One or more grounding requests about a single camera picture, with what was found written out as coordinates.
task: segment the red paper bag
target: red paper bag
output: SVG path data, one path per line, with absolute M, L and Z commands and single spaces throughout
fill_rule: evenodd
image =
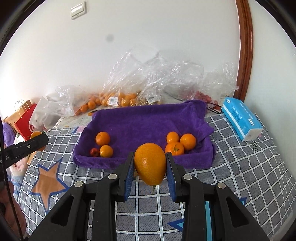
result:
M 33 114 L 34 109 L 37 104 L 33 104 L 23 115 L 22 117 L 15 123 L 15 127 L 18 132 L 22 135 L 22 137 L 27 141 L 30 139 L 32 132 L 34 131 L 34 126 L 29 124 L 31 116 Z

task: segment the black cable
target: black cable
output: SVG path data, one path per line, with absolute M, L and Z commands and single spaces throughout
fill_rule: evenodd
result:
M 2 165 L 4 179 L 5 179 L 5 186 L 6 186 L 9 202 L 10 202 L 10 205 L 11 205 L 11 208 L 12 208 L 12 211 L 13 211 L 13 215 L 14 215 L 16 223 L 17 223 L 17 228 L 18 228 L 18 231 L 19 231 L 19 234 L 20 234 L 20 240 L 24 241 L 23 235 L 22 235 L 22 229 L 20 227 L 20 222 L 19 222 L 19 220 L 17 218 L 17 213 L 15 211 L 15 206 L 14 206 L 13 201 L 12 201 L 12 196 L 11 196 L 11 193 L 10 193 L 10 188 L 9 188 L 9 183 L 8 183 L 7 172 L 6 172 L 6 168 L 5 168 L 5 165 L 4 165 L 4 156 L 3 156 L 4 133 L 3 133 L 3 124 L 2 124 L 1 117 L 0 117 L 0 122 L 1 122 L 1 124 L 0 124 L 0 157 L 1 157 L 1 160 L 2 160 L 1 165 Z

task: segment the purple fabric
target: purple fabric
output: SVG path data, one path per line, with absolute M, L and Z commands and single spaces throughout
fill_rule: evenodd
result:
M 185 155 L 175 156 L 175 162 L 184 168 L 210 168 L 215 150 L 209 135 L 214 129 L 204 121 L 205 111 L 203 101 L 97 111 L 74 148 L 74 163 L 114 169 L 125 162 L 129 152 L 144 143 L 156 143 L 164 150 L 167 134 L 175 131 L 179 136 L 191 133 L 197 139 L 196 147 Z M 109 145 L 114 151 L 111 158 L 90 157 L 90 149 L 99 148 L 95 137 L 101 131 L 110 135 Z
M 3 123 L 4 143 L 6 147 L 11 146 L 15 140 L 15 133 L 11 126 L 4 122 Z

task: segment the checkered tablecloth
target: checkered tablecloth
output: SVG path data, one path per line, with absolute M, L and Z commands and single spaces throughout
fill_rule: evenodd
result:
M 269 237 L 272 237 L 295 207 L 295 180 L 287 170 L 268 131 L 258 139 L 241 142 L 224 115 L 205 119 L 215 129 L 212 134 L 217 153 L 210 169 L 187 169 L 204 183 L 224 182 L 239 197 Z M 57 178 L 68 187 L 82 180 L 90 183 L 111 170 L 91 169 L 73 163 L 73 148 L 82 128 L 50 130 L 49 144 L 38 152 L 28 168 L 18 202 L 31 234 L 46 215 L 40 195 L 30 194 L 39 169 L 59 165 Z M 50 196 L 49 209 L 64 193 Z M 169 223 L 184 217 L 184 204 L 173 203 L 166 178 L 155 190 L 137 177 L 126 203 L 116 203 L 118 240 L 181 240 L 181 232 Z M 90 210 L 88 240 L 91 240 L 93 205 Z

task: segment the white wall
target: white wall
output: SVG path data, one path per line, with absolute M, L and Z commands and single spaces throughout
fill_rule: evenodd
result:
M 118 58 L 134 44 L 200 61 L 210 71 L 238 64 L 235 0 L 46 0 L 18 28 L 0 56 L 0 113 L 19 99 L 37 99 L 57 85 L 102 87 Z M 112 35 L 113 41 L 107 41 Z
M 278 22 L 255 0 L 249 0 L 254 28 L 254 57 L 245 104 L 272 134 L 296 178 L 295 47 Z

